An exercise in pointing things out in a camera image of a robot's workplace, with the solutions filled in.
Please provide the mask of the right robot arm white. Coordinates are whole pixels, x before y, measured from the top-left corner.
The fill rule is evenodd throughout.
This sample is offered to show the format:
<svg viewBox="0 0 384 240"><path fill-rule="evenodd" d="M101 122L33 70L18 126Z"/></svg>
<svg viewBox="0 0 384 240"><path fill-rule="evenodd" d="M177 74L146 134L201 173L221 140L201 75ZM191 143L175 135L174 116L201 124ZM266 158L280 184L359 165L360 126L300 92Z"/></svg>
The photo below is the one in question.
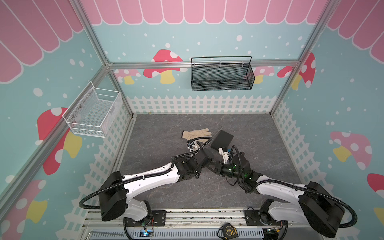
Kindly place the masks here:
<svg viewBox="0 0 384 240"><path fill-rule="evenodd" d="M272 179L252 170L243 152L236 146L227 160L211 160L208 169L216 175L233 178L247 194L271 196L259 209L264 225L288 221L307 224L317 233L334 238L338 229L354 226L358 221L355 210L333 197L319 183L291 184Z"/></svg>

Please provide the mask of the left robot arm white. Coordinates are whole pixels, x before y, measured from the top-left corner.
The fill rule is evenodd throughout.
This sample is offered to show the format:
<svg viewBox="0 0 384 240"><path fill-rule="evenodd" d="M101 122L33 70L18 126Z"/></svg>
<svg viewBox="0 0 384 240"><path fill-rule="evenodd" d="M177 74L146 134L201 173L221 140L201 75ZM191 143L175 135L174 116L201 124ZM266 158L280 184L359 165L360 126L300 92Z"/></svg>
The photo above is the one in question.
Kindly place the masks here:
<svg viewBox="0 0 384 240"><path fill-rule="evenodd" d="M204 145L197 145L191 152L174 156L170 163L147 172L124 176L119 171L114 172L99 190L81 199L79 207L100 210L104 222L119 217L146 221L153 216L150 205L135 197L164 185L198 178L213 160L213 155L204 148Z"/></svg>

